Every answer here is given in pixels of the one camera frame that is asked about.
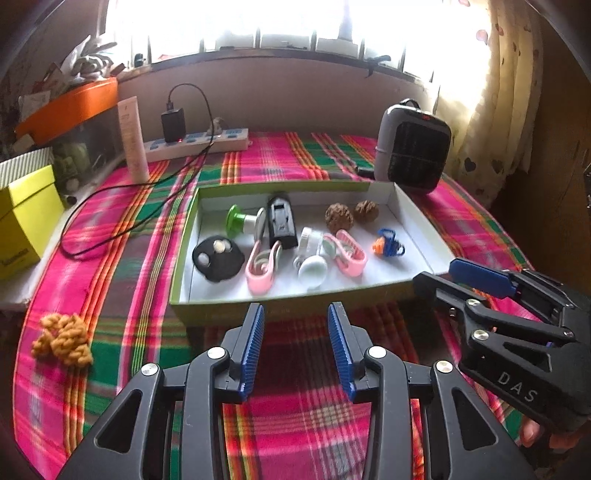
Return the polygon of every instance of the curtain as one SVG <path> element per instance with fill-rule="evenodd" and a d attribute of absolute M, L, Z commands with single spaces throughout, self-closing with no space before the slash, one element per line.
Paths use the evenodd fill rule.
<path fill-rule="evenodd" d="M 489 207 L 530 164 L 542 78 L 538 14 L 523 0 L 447 0 L 434 81 L 452 130 L 445 172 Z"/>

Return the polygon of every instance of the orange container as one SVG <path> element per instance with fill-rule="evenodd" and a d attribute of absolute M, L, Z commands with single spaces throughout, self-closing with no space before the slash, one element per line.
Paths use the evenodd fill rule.
<path fill-rule="evenodd" d="M 117 87 L 117 79 L 110 78 L 60 95 L 17 125 L 17 139 L 29 134 L 37 145 L 45 145 L 117 105 Z"/>

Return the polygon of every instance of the green suction cup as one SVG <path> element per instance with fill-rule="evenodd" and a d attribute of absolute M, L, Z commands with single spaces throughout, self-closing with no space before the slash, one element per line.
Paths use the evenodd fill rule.
<path fill-rule="evenodd" d="M 244 230 L 244 219 L 246 215 L 241 213 L 238 205 L 232 205 L 226 216 L 226 234 L 233 238 Z"/>

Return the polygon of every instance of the pink plastic clip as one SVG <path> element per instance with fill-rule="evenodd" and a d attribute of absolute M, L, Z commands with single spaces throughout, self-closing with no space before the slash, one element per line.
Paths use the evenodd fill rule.
<path fill-rule="evenodd" d="M 253 295 L 264 295 L 273 286 L 281 242 L 275 242 L 270 250 L 259 252 L 260 249 L 261 241 L 257 240 L 246 264 L 246 284 Z"/>
<path fill-rule="evenodd" d="M 342 273 L 349 277 L 358 277 L 363 273 L 368 256 L 347 230 L 336 232 L 336 238 L 325 233 L 324 238 L 334 243 L 336 247 L 335 261 Z"/>

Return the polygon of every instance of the yellow box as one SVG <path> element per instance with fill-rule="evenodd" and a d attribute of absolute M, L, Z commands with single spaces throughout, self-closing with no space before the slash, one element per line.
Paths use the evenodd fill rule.
<path fill-rule="evenodd" d="M 0 280 L 41 259 L 64 213 L 51 165 L 0 190 Z"/>

